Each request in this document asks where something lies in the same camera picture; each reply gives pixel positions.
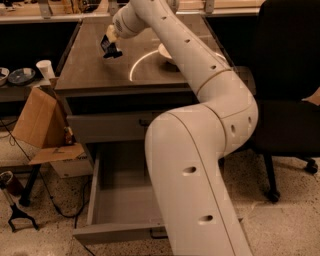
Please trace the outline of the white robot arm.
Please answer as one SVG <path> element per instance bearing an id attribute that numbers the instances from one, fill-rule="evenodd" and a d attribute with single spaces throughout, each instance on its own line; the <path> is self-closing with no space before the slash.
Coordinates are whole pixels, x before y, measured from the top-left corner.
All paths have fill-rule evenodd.
<path id="1" fill-rule="evenodd" d="M 255 99 L 224 57 L 174 14 L 174 0 L 129 0 L 110 40 L 150 27 L 198 99 L 156 117 L 145 137 L 149 176 L 174 254 L 253 256 L 218 161 L 241 147 L 258 119 Z"/>

